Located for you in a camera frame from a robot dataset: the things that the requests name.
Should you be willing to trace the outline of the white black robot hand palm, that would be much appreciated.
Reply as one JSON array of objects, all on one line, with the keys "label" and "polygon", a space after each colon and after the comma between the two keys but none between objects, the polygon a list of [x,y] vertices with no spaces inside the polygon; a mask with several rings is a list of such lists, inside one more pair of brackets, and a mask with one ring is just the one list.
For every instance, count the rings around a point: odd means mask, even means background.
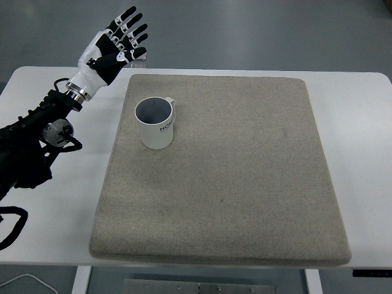
[{"label": "white black robot hand palm", "polygon": [[78,60],[77,72],[68,79],[66,88],[76,94],[95,94],[109,85],[123,64],[123,54],[112,30],[97,33]]}]

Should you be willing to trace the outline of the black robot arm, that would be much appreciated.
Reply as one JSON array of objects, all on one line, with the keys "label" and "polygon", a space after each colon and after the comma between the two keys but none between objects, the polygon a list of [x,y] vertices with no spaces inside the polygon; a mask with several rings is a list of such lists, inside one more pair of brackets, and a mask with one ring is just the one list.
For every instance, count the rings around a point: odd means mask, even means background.
[{"label": "black robot arm", "polygon": [[35,188],[52,178],[50,167],[60,153],[81,149],[67,115],[110,85],[127,64],[146,54],[142,14],[132,6],[99,31],[78,60],[66,91],[51,89],[39,106],[1,129],[1,197],[11,188]]}]

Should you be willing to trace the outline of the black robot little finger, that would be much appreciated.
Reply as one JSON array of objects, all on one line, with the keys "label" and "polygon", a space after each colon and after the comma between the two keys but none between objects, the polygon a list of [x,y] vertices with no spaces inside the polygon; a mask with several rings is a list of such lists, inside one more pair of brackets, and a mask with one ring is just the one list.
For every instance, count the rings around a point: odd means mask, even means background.
[{"label": "black robot little finger", "polygon": [[135,36],[132,33],[128,33],[124,36],[124,50],[130,51],[137,49],[140,44],[148,38],[148,34],[144,33],[140,36]]}]

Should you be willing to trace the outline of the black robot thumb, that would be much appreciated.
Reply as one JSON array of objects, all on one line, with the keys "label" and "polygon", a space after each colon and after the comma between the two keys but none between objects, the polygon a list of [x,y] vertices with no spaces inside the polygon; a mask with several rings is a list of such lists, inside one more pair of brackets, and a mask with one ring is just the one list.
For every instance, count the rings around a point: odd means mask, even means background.
[{"label": "black robot thumb", "polygon": [[141,55],[146,53],[145,47],[134,50],[124,50],[119,53],[111,53],[97,58],[91,63],[91,68],[96,72],[109,72],[111,70],[121,70],[125,65],[131,63]]}]

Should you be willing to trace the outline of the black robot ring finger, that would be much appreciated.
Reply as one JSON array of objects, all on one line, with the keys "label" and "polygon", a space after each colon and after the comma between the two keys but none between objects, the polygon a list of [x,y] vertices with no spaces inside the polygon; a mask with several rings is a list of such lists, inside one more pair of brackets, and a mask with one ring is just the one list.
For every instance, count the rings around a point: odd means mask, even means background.
[{"label": "black robot ring finger", "polygon": [[139,26],[138,28],[131,31],[130,28],[126,24],[122,25],[119,29],[118,46],[124,46],[124,36],[126,34],[132,33],[135,36],[140,36],[145,33],[147,27],[148,27],[147,24],[143,24],[143,25]]}]

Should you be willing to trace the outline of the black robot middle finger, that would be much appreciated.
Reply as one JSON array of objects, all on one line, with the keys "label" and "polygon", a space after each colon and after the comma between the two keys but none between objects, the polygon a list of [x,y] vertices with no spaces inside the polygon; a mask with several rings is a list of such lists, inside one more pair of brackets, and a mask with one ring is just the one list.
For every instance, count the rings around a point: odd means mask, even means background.
[{"label": "black robot middle finger", "polygon": [[[143,16],[142,13],[138,13],[138,14],[135,14],[135,15],[131,15],[131,16],[124,22],[124,24],[122,24],[122,25],[127,25],[127,26],[131,29],[133,25],[135,25],[136,23],[138,23],[138,22],[141,20],[142,16]],[[118,37],[119,37],[119,29],[118,29],[114,34],[111,35],[111,38],[112,38],[113,40],[119,40],[119,39],[118,39]]]}]

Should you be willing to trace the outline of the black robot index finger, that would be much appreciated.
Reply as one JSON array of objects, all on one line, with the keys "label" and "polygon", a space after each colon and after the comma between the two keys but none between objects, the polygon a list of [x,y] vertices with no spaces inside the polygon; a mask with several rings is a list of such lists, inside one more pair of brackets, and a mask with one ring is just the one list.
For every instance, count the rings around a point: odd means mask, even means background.
[{"label": "black robot index finger", "polygon": [[106,27],[105,33],[106,34],[114,34],[120,27],[121,25],[124,24],[124,22],[134,14],[136,11],[136,7],[132,6],[128,8],[125,12],[117,16],[114,20],[111,21],[111,23]]}]

